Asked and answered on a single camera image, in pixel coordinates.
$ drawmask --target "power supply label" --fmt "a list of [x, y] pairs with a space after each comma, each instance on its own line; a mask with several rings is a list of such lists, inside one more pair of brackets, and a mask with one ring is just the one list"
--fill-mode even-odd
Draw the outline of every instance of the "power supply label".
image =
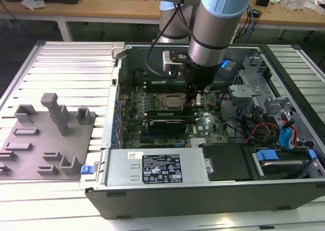
[[143, 155], [142, 182], [145, 184], [182, 183], [182, 168], [178, 154]]

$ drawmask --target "table leg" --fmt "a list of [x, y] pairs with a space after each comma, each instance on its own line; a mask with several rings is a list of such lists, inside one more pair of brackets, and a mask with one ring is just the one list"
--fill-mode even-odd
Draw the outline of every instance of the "table leg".
[[72, 39], [68, 22], [64, 19], [59, 19], [57, 20], [57, 24], [59, 26], [63, 41], [72, 42], [73, 39]]
[[286, 33], [286, 31], [287, 31], [286, 29], [282, 29], [282, 30], [280, 30], [280, 32], [279, 32], [279, 34], [278, 34], [278, 38], [282, 40], [282, 39], [283, 39], [283, 36], [284, 36], [285, 33]]

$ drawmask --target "black cable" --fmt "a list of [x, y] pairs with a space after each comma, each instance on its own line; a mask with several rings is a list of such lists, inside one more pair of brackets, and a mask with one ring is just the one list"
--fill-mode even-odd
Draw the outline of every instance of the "black cable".
[[246, 26], [246, 24], [247, 24], [247, 22], [249, 20], [249, 16], [250, 16], [249, 9], [247, 8], [246, 9], [246, 21], [245, 21], [243, 27], [241, 27], [240, 30], [238, 31], [238, 34], [235, 36], [233, 42], [235, 42], [236, 40], [238, 40], [240, 38], [240, 36], [242, 36], [242, 32], [243, 32], [243, 30], [244, 30], [244, 28], [245, 28], [245, 26]]
[[228, 126], [229, 128], [233, 129], [234, 131], [236, 131], [237, 133], [241, 134], [242, 136], [245, 137], [244, 133], [241, 133], [238, 129], [236, 129], [235, 127], [232, 127], [230, 124], [228, 124], [222, 117], [221, 114], [221, 104], [222, 104], [222, 100], [224, 98], [224, 95], [228, 92], [228, 90], [225, 90], [224, 93], [222, 94], [221, 98], [220, 98], [220, 102], [219, 102], [219, 107], [218, 107], [218, 111], [219, 111], [219, 118], [220, 121], [222, 122], [222, 124], [225, 124], [226, 126]]
[[4, 3], [2, 2], [2, 0], [0, 0], [0, 4], [2, 5], [2, 7], [7, 11], [7, 13], [13, 17], [14, 20], [16, 20], [24, 29], [25, 31], [27, 31], [27, 33], [33, 37], [33, 35], [29, 32], [29, 30], [22, 24], [22, 22], [20, 20], [18, 20], [8, 9], [7, 7], [4, 5]]
[[250, 27], [250, 23], [251, 23], [251, 19], [252, 19], [251, 13], [249, 11], [249, 8], [246, 9], [246, 13], [247, 13], [246, 22], [245, 22], [244, 26], [239, 30], [239, 32], [237, 33], [237, 35], [235, 36], [233, 43], [235, 43], [236, 41], [238, 41], [244, 35], [251, 36], [252, 33], [255, 30], [255, 26], [258, 23], [258, 18], [253, 17], [254, 18], [254, 24], [253, 24], [253, 27], [252, 27], [252, 31], [249, 32], [249, 33], [247, 33], [249, 31], [249, 27]]
[[173, 15], [171, 16], [171, 18], [168, 20], [168, 22], [166, 23], [166, 25], [164, 26], [164, 28], [159, 32], [158, 36], [156, 37], [156, 39], [152, 42], [150, 49], [149, 49], [149, 53], [147, 55], [146, 61], [145, 61], [145, 65], [147, 67], [147, 69], [152, 72], [155, 75], [161, 76], [163, 78], [169, 78], [169, 79], [175, 79], [178, 75], [178, 73], [176, 72], [175, 75], [162, 75], [159, 72], [155, 71], [154, 69], [152, 69], [149, 64], [148, 64], [148, 60], [151, 54], [151, 51], [153, 49], [153, 47], [157, 44], [159, 38], [163, 35], [163, 33], [165, 32], [165, 30], [168, 28], [168, 26], [171, 24], [171, 22], [173, 21], [173, 19], [175, 18], [176, 14], [178, 13], [180, 9], [180, 6], [177, 6], [177, 8], [175, 9], [175, 12], [173, 13]]
[[180, 20], [182, 21], [182, 23], [184, 24], [185, 28], [187, 29], [188, 35], [191, 37], [192, 36], [192, 31], [191, 31], [191, 29], [189, 28], [189, 26], [188, 26], [188, 24], [186, 22], [186, 19], [184, 17], [184, 14], [183, 14], [183, 11], [182, 11], [181, 7], [179, 8], [179, 12], [177, 14], [178, 14]]

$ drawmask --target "wire bundle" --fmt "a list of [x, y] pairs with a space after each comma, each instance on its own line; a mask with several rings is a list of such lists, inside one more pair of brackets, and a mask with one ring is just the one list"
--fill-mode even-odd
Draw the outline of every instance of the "wire bundle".
[[[262, 140], [259, 140], [253, 136], [253, 134], [257, 131], [259, 127], [263, 127], [266, 130], [266, 135]], [[255, 145], [255, 147], [262, 147], [263, 145], [272, 142], [276, 138], [277, 131], [280, 131], [280, 129], [277, 125], [273, 123], [267, 123], [267, 122], [259, 123], [258, 125], [255, 126], [255, 128], [250, 133], [249, 137], [246, 140], [246, 143], [248, 143], [250, 140], [255, 140], [258, 142]]]
[[237, 32], [233, 42], [235, 43], [235, 42], [239, 41], [239, 39], [242, 36], [246, 36], [246, 39], [244, 41], [244, 44], [246, 44], [247, 41], [249, 40], [250, 36], [252, 35], [253, 31], [255, 30], [255, 26], [257, 23], [258, 23], [258, 18], [255, 18], [253, 16], [253, 11], [252, 11], [250, 5], [248, 5], [248, 7], [246, 9], [246, 21], [245, 21], [244, 25]]

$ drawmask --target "blue latch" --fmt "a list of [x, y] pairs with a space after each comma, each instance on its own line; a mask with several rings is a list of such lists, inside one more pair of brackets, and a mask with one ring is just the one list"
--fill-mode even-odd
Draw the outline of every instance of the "blue latch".
[[287, 151], [290, 151], [289, 142], [291, 139], [292, 130], [290, 128], [282, 127], [280, 131], [279, 143]]
[[93, 166], [84, 165], [81, 167], [81, 174], [93, 174]]
[[265, 160], [278, 160], [279, 157], [276, 154], [275, 150], [260, 150], [256, 153], [256, 156], [259, 161], [265, 161]]
[[309, 149], [309, 150], [308, 150], [308, 153], [309, 153], [311, 159], [314, 160], [315, 158], [317, 158], [316, 153], [314, 152], [314, 150]]

